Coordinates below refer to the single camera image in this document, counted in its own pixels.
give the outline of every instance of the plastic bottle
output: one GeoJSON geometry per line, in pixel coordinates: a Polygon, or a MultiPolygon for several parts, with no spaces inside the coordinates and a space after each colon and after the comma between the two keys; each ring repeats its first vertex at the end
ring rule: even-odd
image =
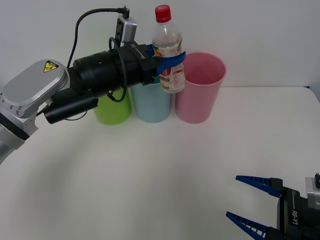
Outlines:
{"type": "MultiPolygon", "coordinates": [[[[170,7],[168,5],[157,6],[155,8],[155,18],[157,24],[152,39],[154,54],[164,58],[182,54],[182,35],[171,20],[170,7]]],[[[166,69],[160,75],[161,86],[171,94],[178,93],[184,89],[185,81],[186,77],[182,63],[166,69]]]]}

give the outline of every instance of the white tabletop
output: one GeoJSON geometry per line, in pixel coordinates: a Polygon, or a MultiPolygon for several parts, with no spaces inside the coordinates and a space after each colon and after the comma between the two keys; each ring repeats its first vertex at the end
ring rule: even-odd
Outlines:
{"type": "Polygon", "coordinates": [[[222,88],[209,120],[105,126],[92,111],[39,130],[0,166],[3,240],[248,240],[226,211],[276,227],[277,198],[320,171],[320,104],[303,87],[222,88]]]}

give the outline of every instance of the warning label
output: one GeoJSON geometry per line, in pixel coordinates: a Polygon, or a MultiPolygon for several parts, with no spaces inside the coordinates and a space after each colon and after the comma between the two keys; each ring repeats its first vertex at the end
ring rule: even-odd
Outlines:
{"type": "Polygon", "coordinates": [[[52,61],[47,61],[45,63],[45,66],[44,66],[44,70],[43,72],[46,73],[46,72],[50,72],[52,70],[55,70],[59,67],[59,65],[53,63],[52,61]]]}

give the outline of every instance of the bottle label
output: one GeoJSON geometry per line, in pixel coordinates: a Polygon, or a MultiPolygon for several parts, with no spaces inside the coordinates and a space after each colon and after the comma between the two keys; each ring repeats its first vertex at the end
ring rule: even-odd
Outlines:
{"type": "MultiPolygon", "coordinates": [[[[153,46],[154,55],[164,58],[178,56],[183,53],[181,43],[182,41],[170,47],[153,46]]],[[[176,92],[185,87],[186,77],[183,63],[166,69],[159,77],[161,86],[169,92],[176,92]]]]}

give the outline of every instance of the white wall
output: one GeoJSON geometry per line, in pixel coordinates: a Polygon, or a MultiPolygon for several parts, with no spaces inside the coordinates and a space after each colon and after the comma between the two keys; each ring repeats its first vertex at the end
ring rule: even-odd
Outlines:
{"type": "MultiPolygon", "coordinates": [[[[136,41],[150,43],[154,8],[169,4],[187,51],[208,51],[228,68],[225,86],[308,86],[320,78],[319,0],[2,0],[0,81],[41,59],[67,63],[78,17],[131,9],[136,41]]],[[[87,17],[74,59],[108,49],[117,15],[87,17]]]]}

